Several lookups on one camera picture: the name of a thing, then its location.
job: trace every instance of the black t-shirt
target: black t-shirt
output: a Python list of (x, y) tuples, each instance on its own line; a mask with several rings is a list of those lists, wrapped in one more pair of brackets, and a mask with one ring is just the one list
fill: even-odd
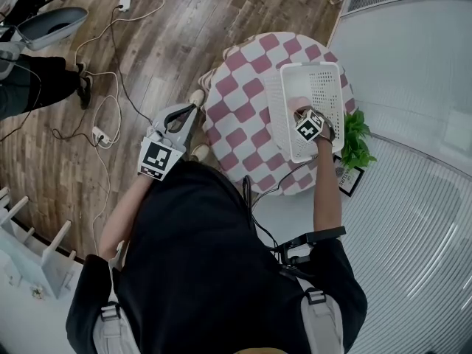
[[(143, 201), (115, 291), (141, 353), (236, 353), (273, 347), (310, 353), (298, 282), (250, 230), (237, 190), (195, 162), (177, 164)], [(352, 346), (367, 300), (339, 240), (315, 245), (300, 270), (341, 309), (344, 347)], [(78, 354), (95, 353), (92, 332), (108, 301), (107, 262), (89, 255), (67, 318)]]

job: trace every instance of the pink and white checkered tablecloth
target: pink and white checkered tablecloth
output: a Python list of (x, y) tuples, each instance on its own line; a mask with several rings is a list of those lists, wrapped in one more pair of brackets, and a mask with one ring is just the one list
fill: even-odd
[[(310, 61), (337, 62), (329, 49), (315, 40), (292, 32), (273, 32), (251, 37), (223, 53), (224, 63), (211, 74), (211, 88), (205, 102), (204, 130), (221, 168), (234, 182), (245, 175), (255, 192), (276, 187), (298, 167), (290, 154), (272, 139), (265, 75), (283, 64)], [(346, 111), (355, 108), (353, 90), (339, 64)], [(315, 163), (301, 167), (274, 194), (293, 195), (315, 184)]]

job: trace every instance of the sign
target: sign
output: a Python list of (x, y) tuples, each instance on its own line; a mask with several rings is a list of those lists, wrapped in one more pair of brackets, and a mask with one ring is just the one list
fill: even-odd
[(347, 167), (341, 163), (341, 158), (337, 155), (334, 156), (334, 167), (336, 169), (336, 176), (338, 177), (339, 189), (348, 197), (353, 196), (354, 190), (364, 174), (364, 170), (360, 167), (354, 167), (348, 170)]
[(324, 122), (313, 110), (308, 109), (296, 123), (295, 130), (306, 142), (311, 142), (322, 132)]
[(145, 137), (141, 143), (138, 172), (162, 181), (182, 155), (175, 148)]

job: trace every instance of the potted plant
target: potted plant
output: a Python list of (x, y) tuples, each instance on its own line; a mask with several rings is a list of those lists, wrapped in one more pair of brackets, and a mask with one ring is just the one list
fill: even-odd
[(364, 113), (356, 110), (344, 116), (344, 147), (341, 162), (348, 170), (354, 167), (365, 168), (377, 159), (371, 156), (364, 138), (370, 134), (369, 126), (364, 123)]

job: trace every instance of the plug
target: plug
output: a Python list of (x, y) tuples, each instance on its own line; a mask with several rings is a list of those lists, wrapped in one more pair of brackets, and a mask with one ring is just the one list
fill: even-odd
[(104, 145), (110, 144), (110, 137), (101, 131), (97, 126), (94, 126), (91, 132), (94, 134), (95, 138), (97, 138), (97, 143), (102, 142)]

